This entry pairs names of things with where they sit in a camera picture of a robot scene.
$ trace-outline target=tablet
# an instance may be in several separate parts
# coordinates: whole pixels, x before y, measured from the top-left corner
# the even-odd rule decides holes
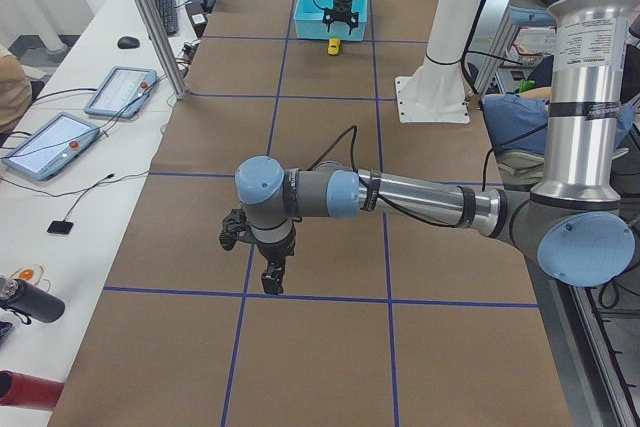
[[[34,180],[46,180],[75,160],[100,134],[97,125],[61,112],[2,162]]]
[[[157,79],[155,70],[114,67],[84,111],[99,117],[130,119],[149,98]]]

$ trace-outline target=metal pole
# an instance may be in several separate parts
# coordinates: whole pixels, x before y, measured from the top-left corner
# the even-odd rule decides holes
[[[187,89],[184,85],[184,79],[182,78],[180,69],[178,68],[178,63],[173,55],[171,45],[167,39],[167,34],[160,21],[160,15],[156,10],[156,6],[153,3],[153,0],[134,1],[138,7],[138,12],[140,12],[140,16],[142,17],[142,21],[147,28],[147,32],[149,32],[153,48],[156,50],[158,59],[160,59],[160,64],[164,69],[164,73],[171,83],[173,92],[177,99],[182,99],[187,93]]]
[[[511,22],[511,15],[509,9],[504,11],[498,31],[495,37],[491,41],[491,47],[489,47],[489,53],[493,55],[504,56],[507,52],[507,48],[511,46],[513,41],[518,36],[519,27]],[[498,65],[501,60],[487,57],[482,63],[482,67],[478,72],[478,78],[476,79],[476,90],[480,95],[484,95],[489,88],[489,83],[496,73]]]

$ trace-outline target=label sticker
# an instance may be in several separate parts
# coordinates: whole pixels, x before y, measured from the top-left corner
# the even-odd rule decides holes
[[[610,66],[618,53],[617,23],[617,19],[594,19],[559,27],[553,70]]]
[[[587,120],[617,119],[620,117],[620,102],[593,104],[587,112]]]
[[[193,23],[195,25],[204,24],[206,22],[206,20],[204,18],[204,15],[202,15],[202,14],[192,15],[191,19],[193,20]]]

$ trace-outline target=silver robot arm segment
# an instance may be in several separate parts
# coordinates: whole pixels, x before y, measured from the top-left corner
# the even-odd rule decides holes
[[[557,35],[543,178],[511,210],[509,232],[501,238],[573,285],[606,282],[633,255],[633,235],[617,216],[620,196],[609,175],[625,39],[638,4],[511,0],[519,14],[547,9]]]
[[[356,173],[335,162],[312,171],[284,170],[275,159],[253,157],[238,168],[235,180],[242,208],[224,219],[220,244],[225,250],[237,241],[256,245],[267,259],[263,289],[272,295],[284,291],[286,257],[294,255],[294,221],[304,217],[353,217],[360,210],[409,213],[434,225],[474,228],[487,237],[496,237],[506,221],[503,191]]]

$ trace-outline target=white pillar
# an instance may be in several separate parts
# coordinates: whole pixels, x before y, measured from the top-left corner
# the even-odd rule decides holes
[[[9,36],[0,29],[0,45],[4,45],[6,48],[9,48],[13,40],[14,39],[10,39]]]
[[[64,56],[69,47],[62,43],[38,3],[35,0],[13,1],[16,8],[24,14],[26,19],[29,21],[29,24],[31,24],[31,27],[38,34],[49,54],[56,57]]]
[[[460,63],[481,0],[438,0],[428,56],[412,77],[396,78],[400,122],[468,123]]]

